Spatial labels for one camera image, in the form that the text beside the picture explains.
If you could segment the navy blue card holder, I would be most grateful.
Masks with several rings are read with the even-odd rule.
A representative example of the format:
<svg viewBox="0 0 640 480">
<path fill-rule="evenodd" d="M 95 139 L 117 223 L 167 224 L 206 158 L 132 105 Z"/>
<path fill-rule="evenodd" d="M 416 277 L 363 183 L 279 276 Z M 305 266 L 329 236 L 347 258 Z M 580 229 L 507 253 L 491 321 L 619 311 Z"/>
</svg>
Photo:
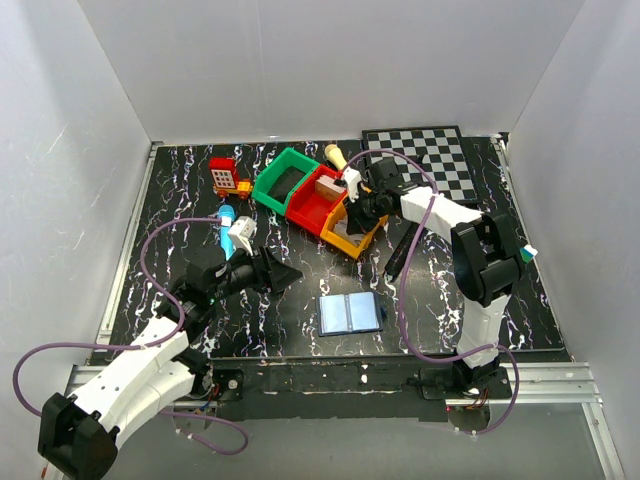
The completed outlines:
<svg viewBox="0 0 640 480">
<path fill-rule="evenodd" d="M 321 296 L 316 300 L 319 335 L 342 336 L 383 330 L 385 311 L 373 291 Z"/>
</svg>

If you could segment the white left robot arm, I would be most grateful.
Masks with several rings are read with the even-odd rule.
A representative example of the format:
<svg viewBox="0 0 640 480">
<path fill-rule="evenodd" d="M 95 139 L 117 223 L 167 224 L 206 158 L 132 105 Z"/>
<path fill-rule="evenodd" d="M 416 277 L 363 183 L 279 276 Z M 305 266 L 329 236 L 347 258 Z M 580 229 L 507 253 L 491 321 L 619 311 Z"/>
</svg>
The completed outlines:
<svg viewBox="0 0 640 480">
<path fill-rule="evenodd" d="M 45 402 L 38 453 L 72 479 L 103 478 L 124 443 L 203 376 L 204 356 L 190 345 L 215 319 L 217 304 L 246 289 L 280 294 L 302 275 L 265 247 L 188 262 L 173 297 L 128 349 L 71 394 Z"/>
</svg>

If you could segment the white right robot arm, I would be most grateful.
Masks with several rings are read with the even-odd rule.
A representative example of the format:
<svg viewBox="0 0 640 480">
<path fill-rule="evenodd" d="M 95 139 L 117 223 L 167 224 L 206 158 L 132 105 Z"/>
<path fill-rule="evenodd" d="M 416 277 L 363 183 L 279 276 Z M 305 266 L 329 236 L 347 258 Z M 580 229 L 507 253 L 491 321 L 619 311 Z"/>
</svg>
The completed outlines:
<svg viewBox="0 0 640 480">
<path fill-rule="evenodd" d="M 383 217 L 398 215 L 450 245 L 464 309 L 455 353 L 446 360 L 451 366 L 448 383 L 459 391 L 484 391 L 498 375 L 504 312 L 525 270 L 516 235 L 506 215 L 482 213 L 446 198 L 426 171 L 420 173 L 423 185 L 406 181 L 395 163 L 398 154 L 389 149 L 381 153 L 367 180 L 350 161 L 338 169 L 348 194 L 347 231 L 365 234 Z"/>
</svg>

